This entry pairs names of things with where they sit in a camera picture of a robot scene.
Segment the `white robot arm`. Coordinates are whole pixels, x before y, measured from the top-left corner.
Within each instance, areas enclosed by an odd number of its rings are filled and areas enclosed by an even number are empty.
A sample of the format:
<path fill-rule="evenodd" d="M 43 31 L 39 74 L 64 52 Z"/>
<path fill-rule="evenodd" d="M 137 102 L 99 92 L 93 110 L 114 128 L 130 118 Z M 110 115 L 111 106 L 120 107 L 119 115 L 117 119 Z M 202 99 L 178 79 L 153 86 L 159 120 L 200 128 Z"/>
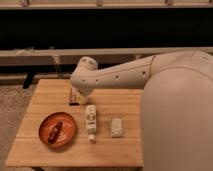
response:
<path fill-rule="evenodd" d="M 203 51 L 152 55 L 99 69 L 80 59 L 71 84 L 140 89 L 144 171 L 213 171 L 213 56 Z"/>

